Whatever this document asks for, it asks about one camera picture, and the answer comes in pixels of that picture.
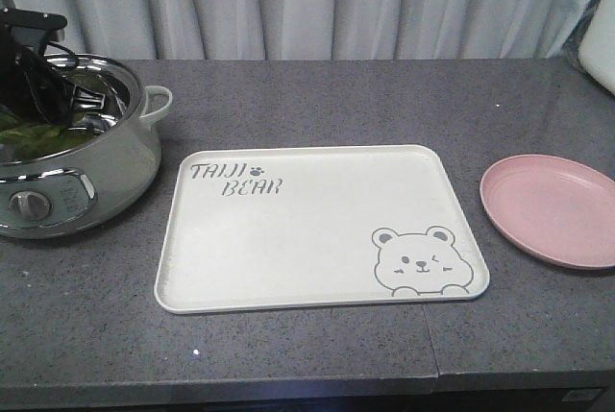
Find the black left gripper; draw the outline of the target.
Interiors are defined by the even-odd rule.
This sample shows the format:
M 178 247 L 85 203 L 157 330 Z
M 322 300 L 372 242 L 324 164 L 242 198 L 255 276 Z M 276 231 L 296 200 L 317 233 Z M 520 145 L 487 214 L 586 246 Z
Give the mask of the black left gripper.
M 60 124 L 61 117 L 101 111 L 107 85 L 96 73 L 44 58 L 59 41 L 64 15 L 1 9 L 1 110 L 26 122 Z

